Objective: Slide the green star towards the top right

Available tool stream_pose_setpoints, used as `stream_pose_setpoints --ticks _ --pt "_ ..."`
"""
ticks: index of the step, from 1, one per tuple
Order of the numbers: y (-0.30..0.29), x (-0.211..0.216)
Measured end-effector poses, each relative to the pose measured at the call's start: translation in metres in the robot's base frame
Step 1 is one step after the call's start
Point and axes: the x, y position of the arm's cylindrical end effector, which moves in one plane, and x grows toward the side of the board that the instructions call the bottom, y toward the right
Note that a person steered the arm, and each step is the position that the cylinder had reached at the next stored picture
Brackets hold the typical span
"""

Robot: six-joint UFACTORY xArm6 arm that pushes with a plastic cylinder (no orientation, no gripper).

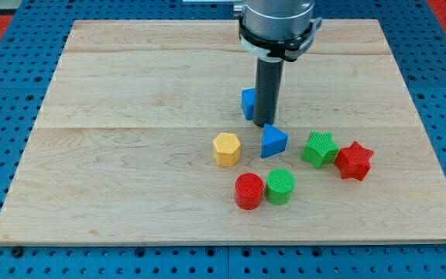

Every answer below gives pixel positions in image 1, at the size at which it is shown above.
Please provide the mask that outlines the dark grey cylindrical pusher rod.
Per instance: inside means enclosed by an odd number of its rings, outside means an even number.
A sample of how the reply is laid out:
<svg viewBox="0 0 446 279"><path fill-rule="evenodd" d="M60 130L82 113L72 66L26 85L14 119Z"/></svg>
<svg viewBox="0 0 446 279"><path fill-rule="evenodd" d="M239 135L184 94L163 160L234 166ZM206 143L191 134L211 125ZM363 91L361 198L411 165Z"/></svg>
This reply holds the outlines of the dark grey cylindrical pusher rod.
<svg viewBox="0 0 446 279"><path fill-rule="evenodd" d="M259 127L274 123L282 73L282 60L266 62L257 59L253 122Z"/></svg>

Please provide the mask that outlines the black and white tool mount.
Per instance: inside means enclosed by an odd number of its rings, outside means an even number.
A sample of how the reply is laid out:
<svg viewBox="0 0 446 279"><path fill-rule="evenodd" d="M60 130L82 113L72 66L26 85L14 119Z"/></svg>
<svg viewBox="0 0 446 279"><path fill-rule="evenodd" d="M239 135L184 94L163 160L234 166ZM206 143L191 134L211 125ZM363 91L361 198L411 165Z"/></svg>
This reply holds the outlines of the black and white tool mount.
<svg viewBox="0 0 446 279"><path fill-rule="evenodd" d="M243 19L238 21L241 45L251 54L268 63L281 60L296 61L313 44L316 32L321 28L322 18L317 17L309 23L306 30L290 40L268 40L252 34L244 25Z"/></svg>

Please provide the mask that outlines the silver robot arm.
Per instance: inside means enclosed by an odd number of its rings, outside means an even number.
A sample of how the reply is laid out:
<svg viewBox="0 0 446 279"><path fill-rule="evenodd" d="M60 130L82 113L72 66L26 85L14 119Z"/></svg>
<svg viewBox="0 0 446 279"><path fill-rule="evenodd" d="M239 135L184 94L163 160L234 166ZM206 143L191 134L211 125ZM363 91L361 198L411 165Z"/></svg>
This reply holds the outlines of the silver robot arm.
<svg viewBox="0 0 446 279"><path fill-rule="evenodd" d="M314 0L183 0L187 5L230 5L238 19L242 46L257 58L252 120L263 127L275 122L285 62L307 52L321 28L313 17Z"/></svg>

